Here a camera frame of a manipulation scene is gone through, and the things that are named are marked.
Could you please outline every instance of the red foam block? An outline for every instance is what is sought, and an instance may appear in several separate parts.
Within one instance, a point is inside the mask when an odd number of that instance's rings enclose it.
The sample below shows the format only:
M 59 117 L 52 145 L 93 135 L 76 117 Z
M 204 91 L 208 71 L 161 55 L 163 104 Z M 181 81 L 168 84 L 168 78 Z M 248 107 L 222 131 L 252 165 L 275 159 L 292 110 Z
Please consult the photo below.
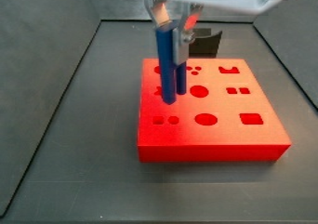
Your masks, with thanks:
M 187 92 L 160 98 L 157 59 L 144 59 L 141 162 L 274 161 L 291 141 L 243 59 L 189 59 Z

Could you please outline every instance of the dark floor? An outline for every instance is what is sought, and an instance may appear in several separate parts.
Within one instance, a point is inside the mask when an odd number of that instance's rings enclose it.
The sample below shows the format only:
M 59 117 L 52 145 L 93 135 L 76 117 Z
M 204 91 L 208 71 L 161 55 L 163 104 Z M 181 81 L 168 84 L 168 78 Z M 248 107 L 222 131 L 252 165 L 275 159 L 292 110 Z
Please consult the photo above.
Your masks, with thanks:
M 318 115 L 250 24 L 223 30 L 219 58 L 246 59 L 292 146 L 276 163 L 140 164 L 147 22 L 103 22 L 4 220 L 318 220 Z

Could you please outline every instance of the black object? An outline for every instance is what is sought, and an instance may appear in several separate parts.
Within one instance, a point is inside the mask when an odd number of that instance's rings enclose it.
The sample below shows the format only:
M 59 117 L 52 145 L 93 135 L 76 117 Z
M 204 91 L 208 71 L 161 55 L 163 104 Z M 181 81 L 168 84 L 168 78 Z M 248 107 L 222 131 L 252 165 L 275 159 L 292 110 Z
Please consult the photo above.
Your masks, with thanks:
M 209 28 L 195 28 L 195 42 L 189 44 L 188 56 L 191 58 L 215 58 L 218 55 L 222 31 L 212 34 Z

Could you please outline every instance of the rectangular hole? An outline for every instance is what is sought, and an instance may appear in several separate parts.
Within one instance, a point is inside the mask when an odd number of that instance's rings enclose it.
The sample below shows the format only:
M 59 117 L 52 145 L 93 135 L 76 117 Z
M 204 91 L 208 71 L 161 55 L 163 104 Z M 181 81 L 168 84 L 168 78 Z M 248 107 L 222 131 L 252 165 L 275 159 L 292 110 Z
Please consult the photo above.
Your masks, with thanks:
M 263 125 L 263 120 L 258 113 L 240 113 L 239 118 L 244 125 Z

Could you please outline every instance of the block top face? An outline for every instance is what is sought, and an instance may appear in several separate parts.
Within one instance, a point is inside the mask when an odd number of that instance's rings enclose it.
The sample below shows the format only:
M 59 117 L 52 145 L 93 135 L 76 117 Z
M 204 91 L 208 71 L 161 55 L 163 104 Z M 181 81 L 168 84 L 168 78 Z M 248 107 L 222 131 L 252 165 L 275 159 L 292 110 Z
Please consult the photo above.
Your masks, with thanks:
M 185 94 L 167 105 L 157 59 L 144 59 L 139 146 L 291 145 L 243 59 L 189 59 L 185 73 Z

